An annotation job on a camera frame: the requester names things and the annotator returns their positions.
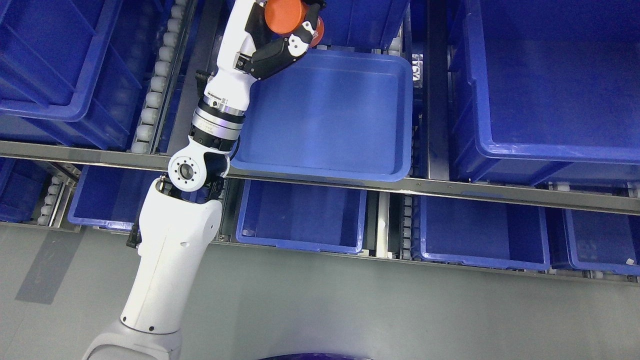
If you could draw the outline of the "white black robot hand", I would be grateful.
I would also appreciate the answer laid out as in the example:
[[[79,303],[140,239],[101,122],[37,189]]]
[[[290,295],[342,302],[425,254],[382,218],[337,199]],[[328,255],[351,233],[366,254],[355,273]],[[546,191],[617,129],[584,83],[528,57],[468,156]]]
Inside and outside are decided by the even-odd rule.
[[[266,40],[265,9],[257,4],[235,5],[222,35],[215,75],[203,91],[203,102],[234,116],[249,107],[250,88],[297,63],[312,48],[318,36],[320,6],[311,5],[305,21],[286,39]]]

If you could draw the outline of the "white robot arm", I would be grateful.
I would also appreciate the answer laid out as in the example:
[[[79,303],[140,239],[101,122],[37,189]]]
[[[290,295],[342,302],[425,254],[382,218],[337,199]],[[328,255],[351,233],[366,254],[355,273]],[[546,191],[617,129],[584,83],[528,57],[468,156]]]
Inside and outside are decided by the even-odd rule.
[[[85,360],[177,360],[182,321],[208,244],[221,226],[220,189],[230,169],[249,102],[226,104],[204,96],[194,111],[193,135],[151,183],[138,218],[140,264],[119,319],[100,333]]]

